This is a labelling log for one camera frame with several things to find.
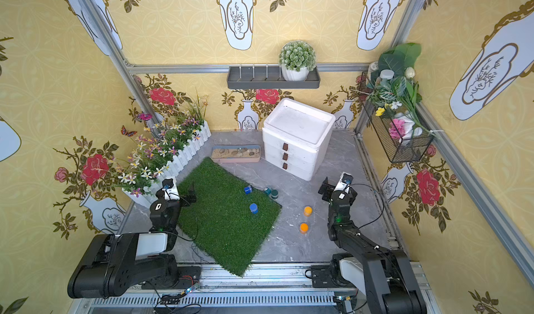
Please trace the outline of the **white three-drawer cabinet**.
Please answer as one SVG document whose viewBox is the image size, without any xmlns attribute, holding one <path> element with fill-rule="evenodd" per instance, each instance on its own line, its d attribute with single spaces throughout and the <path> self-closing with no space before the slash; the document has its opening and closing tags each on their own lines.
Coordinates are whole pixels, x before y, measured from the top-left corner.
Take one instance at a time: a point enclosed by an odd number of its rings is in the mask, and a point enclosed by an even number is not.
<svg viewBox="0 0 534 314">
<path fill-rule="evenodd" d="M 325 158 L 335 116 L 284 98 L 262 129 L 267 162 L 309 181 Z"/>
</svg>

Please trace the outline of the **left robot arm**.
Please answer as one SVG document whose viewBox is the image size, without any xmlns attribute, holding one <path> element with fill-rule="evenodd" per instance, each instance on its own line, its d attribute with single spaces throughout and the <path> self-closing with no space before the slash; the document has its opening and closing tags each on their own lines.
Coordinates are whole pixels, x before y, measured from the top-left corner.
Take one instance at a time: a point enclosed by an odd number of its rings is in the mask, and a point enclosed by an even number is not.
<svg viewBox="0 0 534 314">
<path fill-rule="evenodd" d="M 184 288 L 200 278 L 198 266 L 180 267 L 171 250 L 178 239 L 181 209 L 197 201 L 194 186 L 185 197 L 165 180 L 150 206 L 147 233 L 95 236 L 68 282 L 72 299 L 119 297 L 132 286 L 150 282 L 156 288 Z"/>
</svg>

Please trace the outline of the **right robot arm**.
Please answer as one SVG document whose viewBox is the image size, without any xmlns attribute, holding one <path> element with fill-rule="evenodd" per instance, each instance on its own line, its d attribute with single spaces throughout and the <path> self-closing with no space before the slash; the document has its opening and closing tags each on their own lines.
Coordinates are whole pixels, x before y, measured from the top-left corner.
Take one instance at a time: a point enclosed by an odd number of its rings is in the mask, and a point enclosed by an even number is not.
<svg viewBox="0 0 534 314">
<path fill-rule="evenodd" d="M 427 307 L 404 251 L 390 250 L 370 240 L 350 219 L 357 197 L 347 181 L 321 183 L 318 193 L 328 202 L 328 235 L 362 265 L 363 286 L 372 313 L 426 313 Z"/>
</svg>

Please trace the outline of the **green artificial grass mat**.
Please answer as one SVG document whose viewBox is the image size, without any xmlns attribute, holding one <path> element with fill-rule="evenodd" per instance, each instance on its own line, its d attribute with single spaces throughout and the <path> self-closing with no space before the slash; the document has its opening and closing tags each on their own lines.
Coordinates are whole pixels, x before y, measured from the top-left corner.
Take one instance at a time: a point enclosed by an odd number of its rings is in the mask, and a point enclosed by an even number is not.
<svg viewBox="0 0 534 314">
<path fill-rule="evenodd" d="M 194 184 L 197 202 L 182 208 L 178 226 L 196 247 L 228 272 L 243 276 L 273 230 L 282 207 L 270 197 L 253 190 L 211 158 L 205 158 L 179 184 L 186 194 Z M 257 204 L 257 214 L 250 212 Z"/>
</svg>

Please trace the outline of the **tray of pebbles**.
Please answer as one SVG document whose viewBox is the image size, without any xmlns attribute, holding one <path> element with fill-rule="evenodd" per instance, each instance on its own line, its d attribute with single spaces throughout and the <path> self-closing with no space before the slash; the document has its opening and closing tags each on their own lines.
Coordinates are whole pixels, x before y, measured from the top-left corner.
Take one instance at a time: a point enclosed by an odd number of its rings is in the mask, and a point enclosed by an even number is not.
<svg viewBox="0 0 534 314">
<path fill-rule="evenodd" d="M 211 159 L 223 163 L 255 163 L 261 159 L 260 145 L 215 145 Z"/>
</svg>

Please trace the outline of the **white fence flower planter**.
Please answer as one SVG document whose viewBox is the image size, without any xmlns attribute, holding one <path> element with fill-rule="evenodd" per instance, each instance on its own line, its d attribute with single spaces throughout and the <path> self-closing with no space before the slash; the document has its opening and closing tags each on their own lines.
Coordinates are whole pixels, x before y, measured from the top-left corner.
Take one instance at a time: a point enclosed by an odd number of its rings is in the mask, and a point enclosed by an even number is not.
<svg viewBox="0 0 534 314">
<path fill-rule="evenodd" d="M 149 207 L 163 180 L 179 175 L 211 137 L 207 106 L 206 98 L 196 97 L 185 111 L 148 127 L 158 136 L 136 139 L 129 165 L 118 174 L 119 187 L 135 203 Z"/>
</svg>

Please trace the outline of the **small circuit board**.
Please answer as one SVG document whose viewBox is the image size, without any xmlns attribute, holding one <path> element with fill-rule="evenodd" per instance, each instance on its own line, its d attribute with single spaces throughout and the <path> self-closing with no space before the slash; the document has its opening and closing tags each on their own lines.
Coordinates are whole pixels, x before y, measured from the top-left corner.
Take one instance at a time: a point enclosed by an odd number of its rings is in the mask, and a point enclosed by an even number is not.
<svg viewBox="0 0 534 314">
<path fill-rule="evenodd" d="M 178 295 L 164 295 L 160 298 L 159 303 L 161 305 L 167 306 L 167 305 L 178 305 L 180 301 L 185 298 L 188 294 L 192 293 L 197 289 L 197 283 L 193 284 L 183 292 L 179 293 Z"/>
</svg>

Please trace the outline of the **artificial flower bouquet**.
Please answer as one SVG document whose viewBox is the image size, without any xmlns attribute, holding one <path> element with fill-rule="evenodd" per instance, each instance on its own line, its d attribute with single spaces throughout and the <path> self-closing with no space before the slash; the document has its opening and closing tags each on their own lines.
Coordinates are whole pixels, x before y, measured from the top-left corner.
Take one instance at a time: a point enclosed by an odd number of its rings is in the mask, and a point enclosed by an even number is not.
<svg viewBox="0 0 534 314">
<path fill-rule="evenodd" d="M 406 43 L 383 52 L 378 70 L 367 83 L 371 89 L 367 99 L 375 107 L 374 116 L 390 120 L 389 136 L 398 142 L 422 135 L 434 137 L 437 133 L 425 126 L 417 112 L 422 95 L 414 65 L 421 51 L 420 44 Z"/>
</svg>

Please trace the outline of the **potted green succulent plant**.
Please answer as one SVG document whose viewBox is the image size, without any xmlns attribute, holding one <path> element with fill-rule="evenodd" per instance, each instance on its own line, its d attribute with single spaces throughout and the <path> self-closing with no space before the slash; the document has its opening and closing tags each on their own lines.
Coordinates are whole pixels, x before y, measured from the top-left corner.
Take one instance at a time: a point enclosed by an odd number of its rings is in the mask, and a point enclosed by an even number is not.
<svg viewBox="0 0 534 314">
<path fill-rule="evenodd" d="M 282 76 L 287 81 L 304 81 L 316 68 L 315 50 L 306 41 L 295 40 L 286 43 L 279 54 Z"/>
</svg>

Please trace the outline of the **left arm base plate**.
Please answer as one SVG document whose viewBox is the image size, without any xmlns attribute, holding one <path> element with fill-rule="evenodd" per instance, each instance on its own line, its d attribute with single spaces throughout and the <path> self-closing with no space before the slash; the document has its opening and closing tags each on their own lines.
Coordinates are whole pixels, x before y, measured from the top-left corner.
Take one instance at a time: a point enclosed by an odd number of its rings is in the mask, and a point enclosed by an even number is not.
<svg viewBox="0 0 534 314">
<path fill-rule="evenodd" d="M 185 290 L 200 279 L 199 265 L 177 266 L 168 275 L 156 277 L 142 284 L 143 290 Z"/>
</svg>

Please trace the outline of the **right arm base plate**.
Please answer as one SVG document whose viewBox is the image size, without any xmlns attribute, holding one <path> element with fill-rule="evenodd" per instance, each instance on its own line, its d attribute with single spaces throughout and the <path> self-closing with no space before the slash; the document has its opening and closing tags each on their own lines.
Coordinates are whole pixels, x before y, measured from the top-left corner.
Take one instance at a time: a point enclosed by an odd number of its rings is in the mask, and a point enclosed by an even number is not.
<svg viewBox="0 0 534 314">
<path fill-rule="evenodd" d="M 341 277 L 331 265 L 313 265 L 306 270 L 305 276 L 311 280 L 313 288 L 354 288 L 355 286 Z"/>
</svg>

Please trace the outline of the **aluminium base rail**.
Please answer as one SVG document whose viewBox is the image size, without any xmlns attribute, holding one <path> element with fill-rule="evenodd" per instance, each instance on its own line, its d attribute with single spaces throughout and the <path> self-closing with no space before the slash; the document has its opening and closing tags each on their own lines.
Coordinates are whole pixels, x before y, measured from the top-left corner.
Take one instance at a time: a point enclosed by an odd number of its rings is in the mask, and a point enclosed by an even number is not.
<svg viewBox="0 0 534 314">
<path fill-rule="evenodd" d="M 223 307 L 320 306 L 335 308 L 340 313 L 370 313 L 366 295 L 357 288 L 363 286 L 361 273 L 356 275 L 354 288 L 312 287 L 312 281 L 305 276 L 306 270 L 313 265 L 329 265 L 327 262 L 255 263 L 243 276 L 233 275 L 217 264 L 197 265 L 202 268 L 197 289 L 178 305 L 164 306 L 159 301 L 164 295 L 178 295 L 184 290 L 143 290 L 139 284 L 119 297 L 74 300 L 69 312 L 125 309 L 130 313 L 176 313 Z"/>
</svg>

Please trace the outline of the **grey wall shelf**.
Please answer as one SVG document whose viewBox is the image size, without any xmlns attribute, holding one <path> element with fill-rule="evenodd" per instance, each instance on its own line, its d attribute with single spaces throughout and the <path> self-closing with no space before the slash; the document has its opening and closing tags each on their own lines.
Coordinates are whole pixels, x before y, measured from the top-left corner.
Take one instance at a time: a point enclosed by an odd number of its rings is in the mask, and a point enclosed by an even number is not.
<svg viewBox="0 0 534 314">
<path fill-rule="evenodd" d="M 227 75 L 228 89 L 318 89 L 321 77 L 318 69 L 311 71 L 303 81 L 285 80 L 282 69 L 274 66 L 230 66 Z"/>
</svg>

